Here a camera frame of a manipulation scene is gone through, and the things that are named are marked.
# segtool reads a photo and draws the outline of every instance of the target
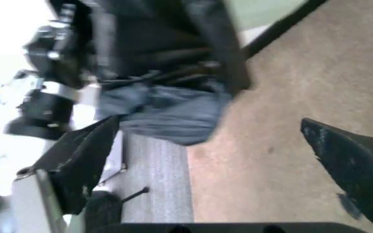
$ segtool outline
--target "black object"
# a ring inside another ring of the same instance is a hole
[[[18,107],[21,116],[7,125],[6,133],[57,140],[70,131],[69,121],[77,101],[73,92],[87,84],[82,74],[82,50],[77,47],[77,34],[70,25],[74,12],[74,5],[64,4],[59,19],[40,27],[25,46],[36,71],[20,70],[14,79],[35,75],[38,81]]]
[[[94,191],[85,207],[85,232],[95,233],[105,226],[121,223],[123,204],[148,192],[149,188],[145,187],[121,200],[113,193]]]
[[[99,183],[106,158],[119,130],[112,116],[64,134],[34,165],[49,172],[64,214],[79,214]]]
[[[96,233],[365,233],[337,223],[114,224]]]
[[[34,90],[29,101],[19,108],[22,116],[11,121],[5,131],[9,134],[57,140],[71,131],[69,122],[74,102],[61,96]]]
[[[349,200],[373,222],[373,137],[308,118],[302,120],[301,131]]]

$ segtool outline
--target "floor mat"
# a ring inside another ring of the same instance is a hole
[[[122,222],[193,222],[185,147],[140,135],[124,136],[127,171],[106,186],[125,198],[145,186],[150,192],[123,205]]]

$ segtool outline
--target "beige carpet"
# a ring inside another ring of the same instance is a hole
[[[258,87],[210,142],[188,149],[195,221],[331,221],[373,233],[342,208],[299,132],[310,117],[373,136],[373,0],[330,0],[248,67]]]

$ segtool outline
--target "gray carpet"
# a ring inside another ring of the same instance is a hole
[[[123,150],[128,169],[106,185],[121,198],[145,186],[151,191],[123,205],[122,222],[193,222],[185,147],[126,134]]]

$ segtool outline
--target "fabric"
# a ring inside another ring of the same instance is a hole
[[[50,3],[58,13],[66,1]],[[87,69],[102,85],[97,117],[119,115],[123,131],[180,145],[204,142],[231,96],[250,86],[221,0],[67,3],[77,4],[81,48],[94,52]]]

